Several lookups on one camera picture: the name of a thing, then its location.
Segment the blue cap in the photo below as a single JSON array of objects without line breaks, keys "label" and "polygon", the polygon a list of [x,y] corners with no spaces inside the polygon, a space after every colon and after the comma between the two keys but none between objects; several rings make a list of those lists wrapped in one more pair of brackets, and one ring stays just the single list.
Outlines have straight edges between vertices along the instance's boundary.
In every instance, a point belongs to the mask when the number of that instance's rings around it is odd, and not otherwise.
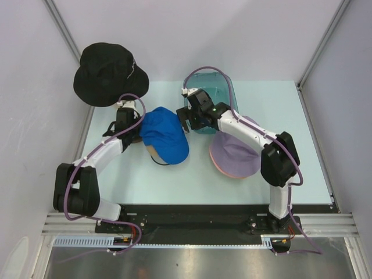
[{"label": "blue cap", "polygon": [[146,113],[139,136],[145,146],[152,145],[169,165],[182,163],[189,155],[188,141],[180,120],[164,107]]}]

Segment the pink bucket hat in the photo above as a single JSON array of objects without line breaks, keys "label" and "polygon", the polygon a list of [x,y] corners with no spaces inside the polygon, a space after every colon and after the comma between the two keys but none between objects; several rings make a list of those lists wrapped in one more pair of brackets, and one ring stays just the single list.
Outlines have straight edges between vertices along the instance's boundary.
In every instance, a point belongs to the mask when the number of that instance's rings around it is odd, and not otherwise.
[{"label": "pink bucket hat", "polygon": [[220,173],[222,173],[223,175],[225,175],[225,176],[227,176],[227,177],[229,177],[229,178],[240,179],[240,180],[243,180],[243,179],[246,179],[246,178],[250,177],[250,176],[234,176],[234,175],[231,175],[231,174],[229,174],[229,173],[226,173],[226,172],[225,172],[224,170],[222,170],[222,169],[219,167],[219,165],[216,163],[216,161],[215,161],[215,159],[214,159],[214,157],[213,157],[213,155],[212,155],[212,151],[211,151],[210,148],[209,148],[209,155],[210,155],[210,159],[211,159],[211,161],[213,162],[215,168],[216,168]]}]

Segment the beige hat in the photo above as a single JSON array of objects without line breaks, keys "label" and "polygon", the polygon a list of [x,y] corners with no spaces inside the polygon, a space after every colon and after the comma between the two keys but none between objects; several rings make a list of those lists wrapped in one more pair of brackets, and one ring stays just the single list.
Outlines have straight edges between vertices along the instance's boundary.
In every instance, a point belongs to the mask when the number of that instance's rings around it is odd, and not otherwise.
[{"label": "beige hat", "polygon": [[146,150],[148,151],[148,153],[150,154],[150,156],[159,156],[159,154],[157,153],[157,151],[155,150],[155,148],[152,146],[152,145],[146,145]]}]

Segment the black bucket hat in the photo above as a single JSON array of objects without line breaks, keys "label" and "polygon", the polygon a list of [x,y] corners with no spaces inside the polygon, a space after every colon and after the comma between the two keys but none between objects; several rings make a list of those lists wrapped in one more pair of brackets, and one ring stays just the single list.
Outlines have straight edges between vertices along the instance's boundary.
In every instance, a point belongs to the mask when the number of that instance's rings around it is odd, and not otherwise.
[{"label": "black bucket hat", "polygon": [[73,89],[86,104],[108,107],[123,94],[143,97],[149,90],[149,77],[128,49],[119,44],[97,42],[83,50]]}]

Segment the purple bucket hat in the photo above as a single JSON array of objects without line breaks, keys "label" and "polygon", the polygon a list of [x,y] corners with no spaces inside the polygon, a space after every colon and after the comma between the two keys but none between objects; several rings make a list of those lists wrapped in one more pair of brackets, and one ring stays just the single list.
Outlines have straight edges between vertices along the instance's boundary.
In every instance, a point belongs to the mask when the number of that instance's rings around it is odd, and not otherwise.
[{"label": "purple bucket hat", "polygon": [[252,176],[260,170],[260,155],[249,145],[217,131],[209,147],[219,167],[234,176]]}]

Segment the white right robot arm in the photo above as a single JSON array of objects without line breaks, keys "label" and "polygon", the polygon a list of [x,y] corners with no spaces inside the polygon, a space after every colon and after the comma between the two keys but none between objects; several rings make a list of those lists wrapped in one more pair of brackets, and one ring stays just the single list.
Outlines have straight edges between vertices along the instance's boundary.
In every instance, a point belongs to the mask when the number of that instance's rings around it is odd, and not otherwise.
[{"label": "white right robot arm", "polygon": [[275,134],[261,128],[230,105],[214,104],[201,88],[184,88],[187,105],[177,110],[185,132],[205,127],[217,132],[209,147],[215,167],[231,178],[245,179],[260,172],[270,186],[269,212],[265,230],[282,233],[292,214],[289,187],[299,176],[299,156],[290,134]]}]

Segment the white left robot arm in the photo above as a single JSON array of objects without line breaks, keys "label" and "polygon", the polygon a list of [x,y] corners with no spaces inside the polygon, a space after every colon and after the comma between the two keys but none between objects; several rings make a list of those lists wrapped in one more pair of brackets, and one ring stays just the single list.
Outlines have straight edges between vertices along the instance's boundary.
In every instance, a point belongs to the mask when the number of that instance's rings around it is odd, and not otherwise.
[{"label": "white left robot arm", "polygon": [[128,227],[124,208],[101,198],[98,176],[117,156],[139,139],[141,116],[134,108],[119,108],[101,142],[85,157],[62,163],[56,170],[53,208],[65,215],[78,214],[108,220],[115,232]]}]

